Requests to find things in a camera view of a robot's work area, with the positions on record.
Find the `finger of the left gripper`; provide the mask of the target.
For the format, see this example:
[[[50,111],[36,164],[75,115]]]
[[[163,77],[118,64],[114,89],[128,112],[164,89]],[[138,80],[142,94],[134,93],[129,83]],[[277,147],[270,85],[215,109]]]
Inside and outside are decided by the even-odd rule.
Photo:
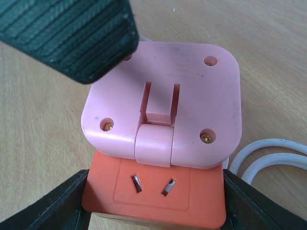
[[[136,51],[139,34],[127,0],[3,0],[0,39],[91,84]]]

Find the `pink square plug adapter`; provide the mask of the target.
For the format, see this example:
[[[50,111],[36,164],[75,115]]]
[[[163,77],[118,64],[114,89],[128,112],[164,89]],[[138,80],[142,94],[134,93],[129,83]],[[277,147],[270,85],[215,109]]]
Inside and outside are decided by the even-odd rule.
[[[215,45],[141,41],[91,86],[81,127],[109,156],[215,167],[242,135],[238,62]]]

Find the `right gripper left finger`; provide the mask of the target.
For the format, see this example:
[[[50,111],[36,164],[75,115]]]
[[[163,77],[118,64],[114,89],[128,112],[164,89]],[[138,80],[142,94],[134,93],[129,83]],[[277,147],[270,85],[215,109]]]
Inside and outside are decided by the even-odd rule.
[[[0,223],[2,230],[87,230],[89,212],[82,195],[89,170],[83,169],[39,200]]]

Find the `orange cube socket adapter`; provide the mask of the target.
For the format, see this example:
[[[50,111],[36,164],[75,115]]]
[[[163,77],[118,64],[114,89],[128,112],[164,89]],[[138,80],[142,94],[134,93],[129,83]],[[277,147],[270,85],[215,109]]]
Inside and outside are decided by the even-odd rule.
[[[97,151],[82,205],[94,213],[217,229],[226,219],[223,168],[156,167]]]

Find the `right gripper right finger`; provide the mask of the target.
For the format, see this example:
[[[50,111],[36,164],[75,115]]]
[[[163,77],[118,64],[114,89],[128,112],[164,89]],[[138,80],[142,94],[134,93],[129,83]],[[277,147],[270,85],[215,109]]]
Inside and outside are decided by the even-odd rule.
[[[307,221],[281,207],[227,169],[224,230],[305,230]]]

